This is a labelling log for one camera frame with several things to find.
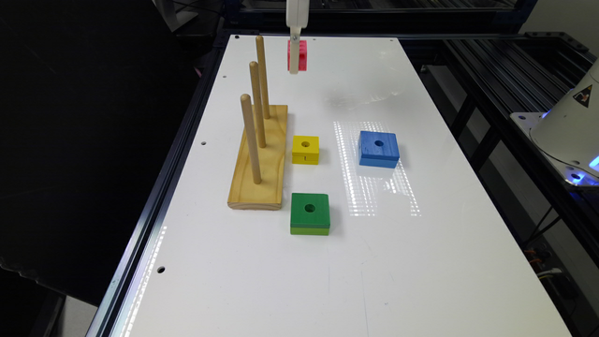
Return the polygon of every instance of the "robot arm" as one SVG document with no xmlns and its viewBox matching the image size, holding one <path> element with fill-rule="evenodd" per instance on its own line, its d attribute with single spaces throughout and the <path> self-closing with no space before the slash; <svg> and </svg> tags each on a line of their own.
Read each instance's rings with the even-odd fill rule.
<svg viewBox="0 0 599 337">
<path fill-rule="evenodd" d="M 308 25 L 309 0 L 287 0 L 286 22 L 291 30 L 289 45 L 289 73 L 297 74 L 300 66 L 300 33 Z"/>
<path fill-rule="evenodd" d="M 549 156 L 599 179 L 599 62 L 531 129 Z"/>
</svg>

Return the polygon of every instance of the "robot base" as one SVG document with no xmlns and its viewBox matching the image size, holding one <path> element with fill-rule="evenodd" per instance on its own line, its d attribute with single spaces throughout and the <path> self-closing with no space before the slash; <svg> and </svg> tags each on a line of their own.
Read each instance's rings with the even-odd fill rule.
<svg viewBox="0 0 599 337">
<path fill-rule="evenodd" d="M 516 123 L 526 138 L 531 139 L 530 131 L 538 124 L 543 114 L 544 112 L 514 112 L 510 114 L 510 118 Z M 599 180 L 589 172 L 556 160 L 541 150 L 539 152 L 543 154 L 568 184 L 576 187 L 599 187 Z"/>
</svg>

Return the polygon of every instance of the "blue block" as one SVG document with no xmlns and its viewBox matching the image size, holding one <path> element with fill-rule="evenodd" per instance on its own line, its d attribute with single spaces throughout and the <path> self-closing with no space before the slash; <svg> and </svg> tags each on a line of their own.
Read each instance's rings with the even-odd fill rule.
<svg viewBox="0 0 599 337">
<path fill-rule="evenodd" d="M 397 138 L 393 133 L 360 131 L 359 164 L 394 169 L 400 160 Z"/>
</svg>

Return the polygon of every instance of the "white tabletop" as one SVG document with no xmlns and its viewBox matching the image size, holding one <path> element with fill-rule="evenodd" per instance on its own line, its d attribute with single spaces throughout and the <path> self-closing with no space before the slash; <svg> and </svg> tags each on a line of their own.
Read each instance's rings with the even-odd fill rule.
<svg viewBox="0 0 599 337">
<path fill-rule="evenodd" d="M 304 38 L 292 76 L 288 37 L 265 37 L 270 103 L 289 107 L 283 208 L 226 205 L 256 60 L 231 37 L 115 335 L 568 336 L 400 43 Z M 400 164 L 360 167 L 360 130 L 395 133 Z M 320 138 L 317 166 L 291 164 L 294 135 Z M 329 195 L 329 236 L 289 234 L 294 192 Z"/>
</svg>

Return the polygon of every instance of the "green block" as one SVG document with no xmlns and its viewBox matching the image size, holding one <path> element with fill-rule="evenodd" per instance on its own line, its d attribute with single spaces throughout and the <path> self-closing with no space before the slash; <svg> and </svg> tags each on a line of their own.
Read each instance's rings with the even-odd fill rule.
<svg viewBox="0 0 599 337">
<path fill-rule="evenodd" d="M 291 227 L 329 229 L 329 196 L 325 194 L 292 193 Z"/>
<path fill-rule="evenodd" d="M 328 228 L 300 228 L 292 227 L 291 234 L 295 235 L 328 235 Z"/>
</svg>

